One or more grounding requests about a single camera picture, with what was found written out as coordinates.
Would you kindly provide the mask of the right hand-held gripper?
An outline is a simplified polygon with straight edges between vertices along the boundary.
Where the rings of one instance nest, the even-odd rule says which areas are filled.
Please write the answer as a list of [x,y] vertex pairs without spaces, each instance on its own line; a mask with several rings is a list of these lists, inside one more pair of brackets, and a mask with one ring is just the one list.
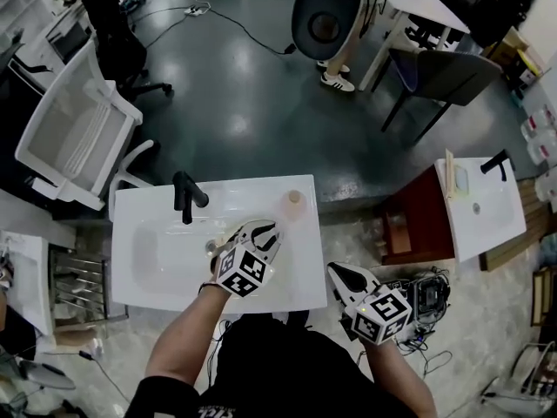
[[392,340],[412,320],[412,307],[397,289],[380,285],[360,266],[330,262],[327,272],[335,299],[345,310],[341,325],[350,340],[361,339],[376,346]]

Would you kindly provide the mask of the person's left forearm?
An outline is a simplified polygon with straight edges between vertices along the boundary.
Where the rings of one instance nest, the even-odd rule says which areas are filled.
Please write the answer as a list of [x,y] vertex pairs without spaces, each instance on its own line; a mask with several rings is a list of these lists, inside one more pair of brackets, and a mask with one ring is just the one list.
[[145,375],[194,386],[229,298],[230,294],[218,285],[202,287],[196,299],[159,336]]

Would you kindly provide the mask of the person's right forearm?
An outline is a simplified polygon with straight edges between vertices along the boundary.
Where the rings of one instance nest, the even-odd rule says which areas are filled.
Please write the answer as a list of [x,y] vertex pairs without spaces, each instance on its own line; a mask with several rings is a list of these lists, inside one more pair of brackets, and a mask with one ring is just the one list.
[[438,418],[433,395],[396,344],[362,342],[374,382],[408,406],[418,418]]

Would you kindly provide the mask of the black equipment backpack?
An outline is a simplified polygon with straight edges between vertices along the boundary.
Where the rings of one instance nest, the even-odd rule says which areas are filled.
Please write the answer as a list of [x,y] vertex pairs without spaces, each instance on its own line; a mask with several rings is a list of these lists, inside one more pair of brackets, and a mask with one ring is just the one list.
[[449,306],[449,272],[432,266],[403,279],[389,280],[386,285],[398,289],[408,301],[412,308],[413,340],[423,342],[434,332],[436,323],[445,316]]

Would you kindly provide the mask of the brown wooden vanity cabinet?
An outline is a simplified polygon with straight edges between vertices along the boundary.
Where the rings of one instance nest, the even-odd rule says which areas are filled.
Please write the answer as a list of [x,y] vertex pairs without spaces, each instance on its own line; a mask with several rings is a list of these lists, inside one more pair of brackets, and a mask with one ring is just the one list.
[[445,197],[434,166],[373,208],[381,219],[385,266],[455,257]]

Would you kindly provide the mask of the black sink faucet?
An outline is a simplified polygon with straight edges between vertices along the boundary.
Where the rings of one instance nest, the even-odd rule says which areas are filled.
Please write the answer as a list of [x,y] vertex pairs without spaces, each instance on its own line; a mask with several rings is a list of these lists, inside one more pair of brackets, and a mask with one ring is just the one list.
[[189,225],[192,222],[192,205],[205,208],[209,205],[209,197],[195,183],[186,172],[176,172],[172,178],[174,187],[173,208],[181,212],[182,223]]

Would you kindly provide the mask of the person's black clothing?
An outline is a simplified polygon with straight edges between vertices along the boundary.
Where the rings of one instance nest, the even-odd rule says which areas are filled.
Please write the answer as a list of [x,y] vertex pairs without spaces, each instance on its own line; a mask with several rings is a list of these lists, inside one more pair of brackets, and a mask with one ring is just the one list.
[[270,318],[234,321],[203,393],[168,377],[138,384],[125,418],[417,418],[327,336]]

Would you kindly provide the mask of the wooden stick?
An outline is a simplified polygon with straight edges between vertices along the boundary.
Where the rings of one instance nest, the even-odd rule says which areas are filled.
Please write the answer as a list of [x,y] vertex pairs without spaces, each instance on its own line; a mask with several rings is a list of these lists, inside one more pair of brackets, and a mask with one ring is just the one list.
[[453,153],[446,149],[446,162],[445,162],[445,175],[446,175],[446,198],[451,199],[456,193],[456,180],[454,170],[454,156]]

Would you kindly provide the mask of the white sink on wooden vanity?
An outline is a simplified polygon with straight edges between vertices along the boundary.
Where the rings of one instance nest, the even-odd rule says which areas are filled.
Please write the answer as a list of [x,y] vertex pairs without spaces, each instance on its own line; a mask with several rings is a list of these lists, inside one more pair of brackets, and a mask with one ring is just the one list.
[[456,193],[446,198],[444,158],[434,162],[451,227],[455,259],[464,262],[526,231],[518,183],[508,162],[507,182],[496,167],[484,175],[490,158],[454,158]]

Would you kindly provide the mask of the small black faucet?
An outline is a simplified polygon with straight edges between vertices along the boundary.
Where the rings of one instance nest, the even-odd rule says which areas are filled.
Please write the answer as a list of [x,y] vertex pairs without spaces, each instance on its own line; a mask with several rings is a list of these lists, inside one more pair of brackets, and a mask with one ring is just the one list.
[[486,163],[480,166],[480,171],[486,175],[491,170],[498,167],[500,169],[500,176],[502,182],[507,182],[507,173],[505,169],[505,163],[508,162],[511,166],[512,171],[516,170],[514,162],[506,149],[503,149],[501,152],[497,153],[494,157],[490,158]]

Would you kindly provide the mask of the white mesh office chair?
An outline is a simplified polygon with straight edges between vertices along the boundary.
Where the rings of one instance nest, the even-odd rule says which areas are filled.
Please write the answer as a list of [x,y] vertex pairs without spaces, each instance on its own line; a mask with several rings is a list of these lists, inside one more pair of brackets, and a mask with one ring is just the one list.
[[88,42],[44,93],[15,151],[36,173],[31,186],[48,199],[78,202],[95,211],[112,208],[121,183],[148,187],[127,168],[155,144],[131,152],[126,141],[143,115],[104,79],[95,44]]

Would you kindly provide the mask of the dark grey chair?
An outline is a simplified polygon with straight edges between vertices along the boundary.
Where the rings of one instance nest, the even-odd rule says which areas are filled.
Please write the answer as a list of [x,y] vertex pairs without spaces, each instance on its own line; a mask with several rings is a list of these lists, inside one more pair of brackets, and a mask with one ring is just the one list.
[[499,78],[502,72],[502,68],[494,61],[471,53],[438,50],[404,51],[391,48],[374,86],[379,85],[390,65],[394,66],[403,89],[384,121],[381,131],[387,130],[409,98],[436,100],[443,104],[415,138],[416,143],[420,142],[439,122],[449,108],[454,105],[469,105]]

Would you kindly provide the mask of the white sink on steel rack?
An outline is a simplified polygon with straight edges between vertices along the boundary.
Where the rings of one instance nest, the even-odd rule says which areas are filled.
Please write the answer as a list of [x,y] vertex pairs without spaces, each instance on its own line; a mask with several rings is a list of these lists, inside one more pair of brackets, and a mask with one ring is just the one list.
[[0,253],[14,266],[8,304],[41,334],[53,334],[49,299],[48,241],[39,236],[0,230]]

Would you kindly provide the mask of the black cabinet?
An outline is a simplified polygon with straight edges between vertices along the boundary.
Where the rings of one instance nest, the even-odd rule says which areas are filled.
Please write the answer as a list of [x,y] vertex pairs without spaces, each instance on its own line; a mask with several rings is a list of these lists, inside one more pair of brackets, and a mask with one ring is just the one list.
[[55,213],[59,204],[32,188],[38,174],[15,157],[23,132],[45,93],[33,75],[45,71],[42,65],[25,65],[16,54],[5,52],[0,56],[0,189]]

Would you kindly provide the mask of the white table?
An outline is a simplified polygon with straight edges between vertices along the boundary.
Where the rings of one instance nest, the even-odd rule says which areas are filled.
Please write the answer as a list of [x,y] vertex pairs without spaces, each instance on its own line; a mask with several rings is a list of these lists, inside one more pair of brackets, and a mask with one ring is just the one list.
[[450,30],[456,30],[463,34],[470,33],[468,27],[440,0],[386,0],[386,3],[393,10],[391,16],[393,26],[366,70],[364,77],[359,82],[359,91],[364,91],[372,78],[376,76],[379,68],[386,61],[388,50],[397,43],[397,38],[407,27],[411,15],[423,17],[444,27],[440,42],[436,46],[437,50],[444,48],[444,42],[447,40]]

